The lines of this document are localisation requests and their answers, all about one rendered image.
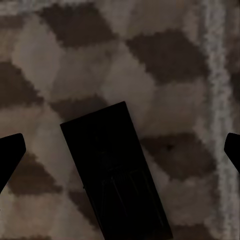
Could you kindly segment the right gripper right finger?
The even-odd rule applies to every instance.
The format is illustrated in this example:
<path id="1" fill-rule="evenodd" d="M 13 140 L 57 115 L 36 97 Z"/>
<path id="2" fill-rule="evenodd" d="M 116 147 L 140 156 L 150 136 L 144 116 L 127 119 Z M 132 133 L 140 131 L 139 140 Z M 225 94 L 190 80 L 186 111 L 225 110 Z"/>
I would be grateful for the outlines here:
<path id="1" fill-rule="evenodd" d="M 240 135 L 235 133 L 228 133 L 224 151 L 240 173 Z"/>

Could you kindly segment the mousetrap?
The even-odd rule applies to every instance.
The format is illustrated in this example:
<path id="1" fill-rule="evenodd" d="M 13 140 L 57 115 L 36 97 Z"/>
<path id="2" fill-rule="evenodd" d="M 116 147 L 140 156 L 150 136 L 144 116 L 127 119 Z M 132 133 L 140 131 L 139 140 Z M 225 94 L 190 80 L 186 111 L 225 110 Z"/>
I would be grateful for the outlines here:
<path id="1" fill-rule="evenodd" d="M 170 240 L 125 101 L 60 124 L 104 240 Z"/>

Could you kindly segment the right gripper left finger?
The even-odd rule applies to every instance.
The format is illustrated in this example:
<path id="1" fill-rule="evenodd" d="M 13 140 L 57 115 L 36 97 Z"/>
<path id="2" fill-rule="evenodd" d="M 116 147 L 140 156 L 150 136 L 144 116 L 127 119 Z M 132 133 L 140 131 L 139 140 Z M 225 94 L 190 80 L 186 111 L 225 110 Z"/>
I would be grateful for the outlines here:
<path id="1" fill-rule="evenodd" d="M 21 133 L 0 138 L 0 193 L 26 152 Z"/>

